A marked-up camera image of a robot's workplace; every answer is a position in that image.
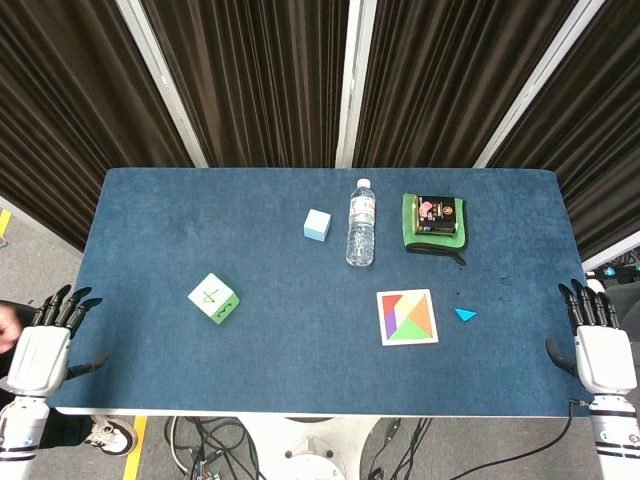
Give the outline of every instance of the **yellow tape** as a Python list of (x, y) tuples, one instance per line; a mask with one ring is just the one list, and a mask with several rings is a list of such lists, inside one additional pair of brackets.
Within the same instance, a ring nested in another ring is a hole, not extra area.
[(138, 445), (127, 456), (127, 464), (124, 467), (122, 480), (136, 480), (138, 476), (138, 465), (140, 464), (140, 454), (144, 443), (144, 431), (147, 428), (147, 417), (136, 417), (135, 422), (133, 422), (133, 428), (138, 434)]
[(7, 230), (7, 225), (9, 225), (10, 218), (11, 212), (3, 208), (2, 213), (0, 213), (0, 237), (2, 237), (4, 235), (4, 232)]

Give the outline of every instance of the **white cube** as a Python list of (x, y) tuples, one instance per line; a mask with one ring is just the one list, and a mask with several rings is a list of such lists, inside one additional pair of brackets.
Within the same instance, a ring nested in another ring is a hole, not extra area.
[(213, 273), (207, 275), (188, 297), (216, 323), (222, 323), (240, 302), (233, 290)]
[(329, 223), (331, 223), (331, 215), (328, 213), (309, 210), (307, 220), (304, 222), (304, 236), (324, 242), (329, 231)]

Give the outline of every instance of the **green and white cube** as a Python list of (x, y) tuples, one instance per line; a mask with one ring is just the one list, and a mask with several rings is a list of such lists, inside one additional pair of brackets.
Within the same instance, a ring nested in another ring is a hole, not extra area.
[(207, 275), (200, 285), (193, 289), (189, 294), (189, 300), (218, 324), (222, 323), (240, 303), (233, 290), (213, 273)]

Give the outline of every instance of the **black pants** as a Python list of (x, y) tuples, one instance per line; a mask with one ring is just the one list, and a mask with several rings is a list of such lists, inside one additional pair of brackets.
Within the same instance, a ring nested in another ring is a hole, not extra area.
[[(26, 305), (2, 302), (16, 310), (23, 326), (31, 324), (35, 309)], [(9, 374), (15, 348), (0, 355), (0, 378)], [(11, 403), (14, 396), (0, 389), (0, 409)], [(88, 415), (63, 415), (55, 409), (49, 411), (49, 418), (42, 433), (40, 448), (72, 447), (80, 445), (91, 432), (93, 422)]]

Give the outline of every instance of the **blue triangle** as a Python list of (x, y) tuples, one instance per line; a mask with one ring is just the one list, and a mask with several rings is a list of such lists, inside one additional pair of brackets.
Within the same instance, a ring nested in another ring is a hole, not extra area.
[(458, 314), (458, 316), (460, 317), (460, 320), (462, 320), (463, 322), (466, 322), (467, 320), (469, 320), (469, 319), (471, 319), (471, 318), (476, 316), (476, 312), (474, 312), (473, 310), (465, 310), (464, 308), (456, 308), (455, 311)]

